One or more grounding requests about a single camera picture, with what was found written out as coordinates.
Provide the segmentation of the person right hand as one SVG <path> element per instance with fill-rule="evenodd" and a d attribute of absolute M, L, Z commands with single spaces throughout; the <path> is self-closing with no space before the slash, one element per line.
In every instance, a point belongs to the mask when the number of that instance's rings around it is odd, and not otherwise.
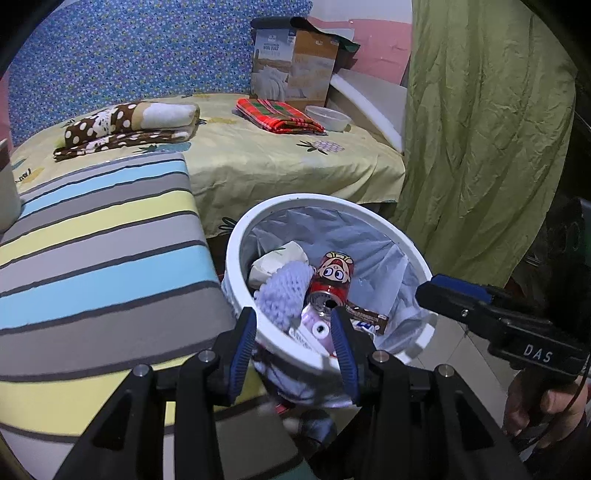
<path fill-rule="evenodd" d="M 517 436 L 531 423 L 530 412 L 541 412 L 554 422 L 537 443 L 538 448 L 547 448 L 566 439 L 584 419 L 589 385 L 585 377 L 579 376 L 570 385 L 547 390 L 543 395 L 538 395 L 536 389 L 529 372 L 521 371 L 515 376 L 508 389 L 503 431 Z"/>

